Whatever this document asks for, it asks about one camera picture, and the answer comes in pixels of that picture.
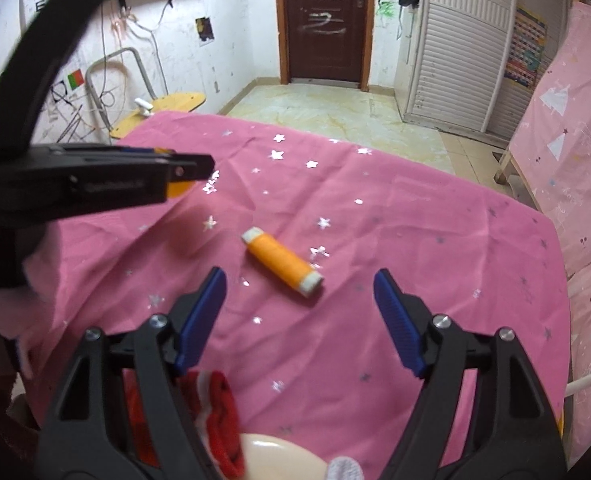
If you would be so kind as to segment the right gloved hand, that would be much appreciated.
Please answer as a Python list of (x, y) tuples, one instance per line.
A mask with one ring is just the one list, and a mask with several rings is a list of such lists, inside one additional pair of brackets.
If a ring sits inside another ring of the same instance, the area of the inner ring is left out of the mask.
[(328, 463), (325, 480), (364, 480), (364, 471), (357, 460), (339, 456)]

